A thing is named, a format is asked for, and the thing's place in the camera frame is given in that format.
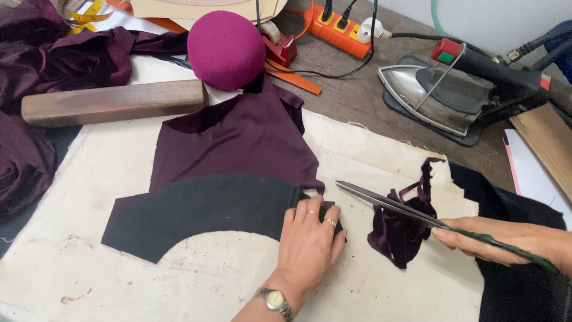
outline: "white wall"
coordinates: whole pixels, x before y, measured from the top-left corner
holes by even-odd
[[[378,4],[433,26],[431,0],[378,0]],[[437,10],[445,32],[502,54],[572,19],[572,0],[437,0]]]

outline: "wristwatch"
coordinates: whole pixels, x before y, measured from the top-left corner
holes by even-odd
[[[294,311],[286,302],[284,295],[281,291],[277,289],[269,289],[265,287],[260,287],[254,293],[254,296],[260,296],[266,302],[266,306],[273,310],[278,311],[278,313],[282,314],[286,322],[294,321]]]

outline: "red tape dispenser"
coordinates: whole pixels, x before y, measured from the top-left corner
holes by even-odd
[[[260,25],[260,31],[266,46],[266,58],[283,67],[290,66],[297,55],[294,36],[286,37],[271,21],[263,22]]]

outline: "watch strap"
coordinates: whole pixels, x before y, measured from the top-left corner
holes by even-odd
[[[271,292],[273,292],[275,290],[277,290],[277,289],[269,289],[269,288],[265,288],[265,287],[261,286],[258,288],[258,290],[256,290],[256,292],[254,293],[254,296],[260,296],[264,299],[264,301],[266,301],[266,297],[268,296],[268,294],[270,294]],[[284,320],[286,320],[286,322],[293,322],[294,321],[294,311],[292,310],[292,308],[288,304],[286,297],[284,297],[284,302],[282,303],[282,305],[273,311],[280,313],[282,315],[282,317],[284,318]]]

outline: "scissor blade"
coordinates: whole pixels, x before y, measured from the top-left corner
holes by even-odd
[[[438,227],[443,229],[448,229],[448,226],[442,223],[441,221],[422,213],[421,211],[415,210],[411,207],[403,205],[395,200],[389,199],[382,195],[379,195],[373,191],[369,191],[362,187],[356,186],[355,184],[337,180],[336,184],[345,191],[365,200],[371,202],[374,205],[380,205],[385,209],[391,209],[393,211],[397,211],[400,214],[404,214],[409,217],[413,217],[415,219],[421,220],[425,224],[431,227]]]

